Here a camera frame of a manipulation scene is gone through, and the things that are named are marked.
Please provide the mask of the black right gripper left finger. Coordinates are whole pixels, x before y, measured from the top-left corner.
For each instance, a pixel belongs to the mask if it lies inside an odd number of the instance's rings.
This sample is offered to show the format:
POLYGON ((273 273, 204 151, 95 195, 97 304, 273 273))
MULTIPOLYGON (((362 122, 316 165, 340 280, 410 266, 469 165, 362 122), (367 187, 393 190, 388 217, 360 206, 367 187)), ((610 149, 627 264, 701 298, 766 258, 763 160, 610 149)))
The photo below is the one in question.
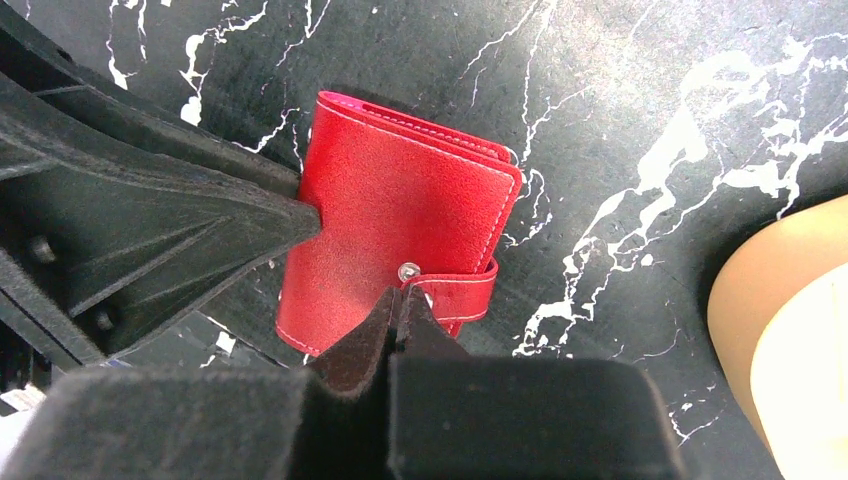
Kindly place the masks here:
POLYGON ((386 290, 357 328, 292 369, 92 367, 59 380, 5 479, 382 479, 386 290))

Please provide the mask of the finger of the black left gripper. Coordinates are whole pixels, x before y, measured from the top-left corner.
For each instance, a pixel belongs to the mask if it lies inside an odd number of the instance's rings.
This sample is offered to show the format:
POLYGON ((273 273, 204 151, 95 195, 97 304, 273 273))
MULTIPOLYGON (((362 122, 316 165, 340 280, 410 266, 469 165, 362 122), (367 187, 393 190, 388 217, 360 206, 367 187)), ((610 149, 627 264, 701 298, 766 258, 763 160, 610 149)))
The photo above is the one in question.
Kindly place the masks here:
POLYGON ((299 175, 108 82, 79 65, 12 7, 1 5, 1 73, 35 98, 124 144, 288 197, 299 175))
POLYGON ((150 341, 313 236, 316 211, 1 81, 1 319, 61 368, 150 341))

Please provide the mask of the red leather card holder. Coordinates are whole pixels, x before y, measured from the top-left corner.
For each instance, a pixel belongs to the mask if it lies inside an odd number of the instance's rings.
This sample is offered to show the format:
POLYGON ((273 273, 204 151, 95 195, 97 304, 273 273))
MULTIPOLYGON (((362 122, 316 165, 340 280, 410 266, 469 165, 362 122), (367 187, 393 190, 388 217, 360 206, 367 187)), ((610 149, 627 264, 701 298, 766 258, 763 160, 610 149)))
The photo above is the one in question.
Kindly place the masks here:
POLYGON ((321 230, 287 254, 277 335, 317 356, 384 290, 407 286, 457 335, 489 309, 495 250, 522 185, 502 145, 320 92, 297 197, 321 230))

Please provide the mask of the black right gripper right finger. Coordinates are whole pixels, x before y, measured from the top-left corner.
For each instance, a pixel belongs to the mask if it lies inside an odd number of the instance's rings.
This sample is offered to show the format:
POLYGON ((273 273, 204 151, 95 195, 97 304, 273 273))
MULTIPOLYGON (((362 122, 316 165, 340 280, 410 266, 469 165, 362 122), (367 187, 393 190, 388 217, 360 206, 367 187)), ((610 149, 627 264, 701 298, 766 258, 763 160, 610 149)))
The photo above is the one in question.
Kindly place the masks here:
POLYGON ((662 398, 611 360, 473 356, 418 288, 388 361, 387 468, 397 479, 685 479, 662 398))

